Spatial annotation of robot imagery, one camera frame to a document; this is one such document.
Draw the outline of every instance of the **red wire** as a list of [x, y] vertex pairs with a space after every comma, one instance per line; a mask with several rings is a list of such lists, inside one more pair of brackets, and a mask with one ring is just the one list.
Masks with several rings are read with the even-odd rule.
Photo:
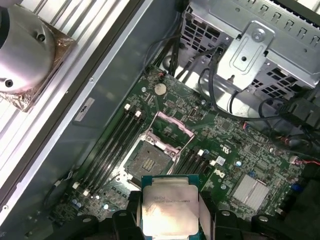
[[320, 166], [320, 162], [314, 160], [302, 160], [304, 164], [317, 164]]

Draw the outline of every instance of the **metal bracket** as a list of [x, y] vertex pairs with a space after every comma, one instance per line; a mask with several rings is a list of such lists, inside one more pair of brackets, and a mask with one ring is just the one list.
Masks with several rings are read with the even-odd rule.
[[266, 61], [266, 50], [275, 32], [258, 22], [251, 22], [242, 37], [231, 43], [221, 58], [217, 74], [231, 81], [237, 91], [246, 89]]

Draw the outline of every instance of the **chipset heatsink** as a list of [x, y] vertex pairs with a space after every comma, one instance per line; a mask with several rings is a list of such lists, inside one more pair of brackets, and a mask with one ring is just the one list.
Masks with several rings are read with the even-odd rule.
[[231, 195], [257, 211], [268, 195], [268, 192], [269, 188], [267, 186], [244, 174], [241, 176]]

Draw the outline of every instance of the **green circuit board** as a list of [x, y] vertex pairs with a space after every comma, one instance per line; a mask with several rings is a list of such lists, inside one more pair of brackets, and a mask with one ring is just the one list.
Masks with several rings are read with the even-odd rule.
[[[192, 140], [188, 143], [191, 137], [181, 126], [155, 118], [158, 112], [184, 124], [193, 133]], [[217, 115], [200, 94], [152, 66], [108, 124], [78, 171], [76, 187], [66, 191], [52, 216], [58, 222], [81, 214], [103, 220], [126, 208], [130, 191], [139, 188], [141, 174], [166, 174], [172, 168], [174, 174], [199, 174], [199, 191], [211, 192], [220, 209], [231, 210], [243, 219], [257, 213], [274, 215], [302, 166], [290, 164], [290, 155], [250, 128], [252, 139], [243, 124]], [[139, 141], [147, 130], [173, 148], [183, 149], [176, 163], [169, 153]], [[148, 149], [161, 160], [146, 157]], [[137, 169], [137, 158], [146, 158], [143, 169]], [[153, 166], [157, 167], [154, 171], [150, 170]], [[251, 183], [246, 186], [244, 178]], [[262, 200], [252, 193], [257, 186], [265, 194]], [[246, 187], [252, 188], [251, 195], [245, 195]], [[262, 202], [253, 207], [248, 199]]]

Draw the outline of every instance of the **ram slot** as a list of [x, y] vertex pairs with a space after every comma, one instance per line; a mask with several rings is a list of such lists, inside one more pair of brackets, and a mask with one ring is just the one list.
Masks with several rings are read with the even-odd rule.
[[104, 175], [101, 176], [100, 180], [98, 181], [98, 184], [96, 184], [95, 189], [93, 192], [95, 193], [101, 187], [106, 183], [107, 179], [111, 175], [112, 171], [115, 169], [117, 164], [123, 160], [123, 158], [126, 156], [126, 153], [130, 150], [130, 146], [133, 145], [135, 140], [139, 136], [139, 130], [141, 129], [143, 125], [143, 120], [139, 120], [137, 122], [137, 125], [132, 129], [132, 131], [127, 135], [127, 138], [124, 140], [124, 142], [120, 145], [120, 148], [118, 151], [114, 151], [114, 154], [110, 156], [109, 158], [109, 164], [104, 168], [102, 171]]
[[188, 174], [190, 173], [190, 168], [192, 167], [193, 164], [197, 161], [197, 155], [194, 155], [181, 169], [180, 174]]
[[190, 165], [190, 167], [185, 171], [184, 174], [195, 174], [196, 169], [202, 162], [202, 157], [197, 155], [195, 161]]
[[102, 156], [109, 151], [110, 146], [113, 144], [113, 140], [115, 136], [118, 136], [119, 132], [123, 129], [123, 127], [128, 123], [131, 119], [130, 112], [125, 111], [120, 119], [118, 120], [117, 125], [112, 130], [111, 134], [109, 135], [107, 141], [103, 144], [100, 148], [99, 152], [94, 156], [93, 160], [91, 161], [90, 165], [87, 168], [86, 175], [82, 178], [81, 183], [86, 185], [94, 172], [99, 167], [99, 164], [103, 162]]
[[180, 174], [180, 171], [183, 168], [183, 166], [190, 160], [190, 158], [194, 154], [195, 152], [193, 150], [190, 150], [183, 159], [180, 159], [180, 161], [177, 163], [177, 166], [175, 167], [175, 170], [173, 171], [173, 174]]
[[209, 161], [206, 159], [202, 159], [202, 162], [200, 163], [200, 165], [196, 168], [196, 170], [194, 171], [194, 174], [201, 174], [204, 172], [205, 168], [209, 165]]
[[90, 189], [94, 188], [97, 184], [97, 181], [99, 180], [101, 174], [103, 174], [104, 168], [108, 165], [108, 161], [110, 156], [117, 151], [119, 146], [121, 146], [124, 143], [124, 140], [128, 136], [128, 130], [130, 131], [135, 125], [137, 121], [134, 117], [131, 117], [129, 123], [124, 127], [124, 129], [121, 130], [120, 134], [116, 137], [116, 140], [113, 141], [113, 144], [110, 146], [109, 150], [105, 152], [105, 154], [102, 156], [101, 164], [99, 164], [97, 171], [94, 172], [94, 175], [92, 176], [91, 180], [89, 181], [88, 187]]

